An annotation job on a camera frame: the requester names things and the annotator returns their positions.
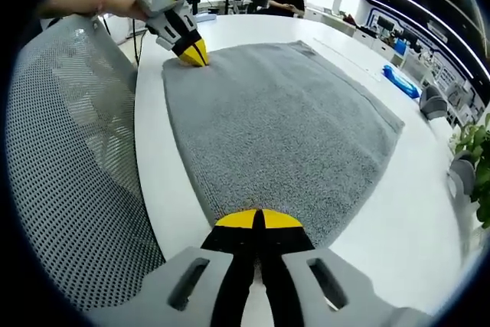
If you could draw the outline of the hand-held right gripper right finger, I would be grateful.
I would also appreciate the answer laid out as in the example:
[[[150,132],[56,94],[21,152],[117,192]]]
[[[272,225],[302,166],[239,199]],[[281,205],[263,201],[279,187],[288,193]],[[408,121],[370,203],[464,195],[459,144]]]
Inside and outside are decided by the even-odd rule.
[[[380,298],[371,279],[327,247],[312,245],[294,217],[258,212],[263,283],[276,326],[426,326],[430,316]]]

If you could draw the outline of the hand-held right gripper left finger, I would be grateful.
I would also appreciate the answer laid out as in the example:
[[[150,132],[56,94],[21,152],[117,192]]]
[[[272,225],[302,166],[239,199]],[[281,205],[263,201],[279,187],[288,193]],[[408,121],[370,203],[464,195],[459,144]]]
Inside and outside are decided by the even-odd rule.
[[[254,276],[257,209],[221,218],[200,247],[188,247],[144,277],[136,296],[88,312],[96,326],[239,326]]]

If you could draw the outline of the person's left hand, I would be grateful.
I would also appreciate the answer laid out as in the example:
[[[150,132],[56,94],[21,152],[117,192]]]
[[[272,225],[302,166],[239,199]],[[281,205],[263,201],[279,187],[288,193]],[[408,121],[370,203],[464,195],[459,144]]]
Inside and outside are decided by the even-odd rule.
[[[140,21],[147,21],[148,19],[138,0],[105,0],[104,9],[106,13],[122,18]]]

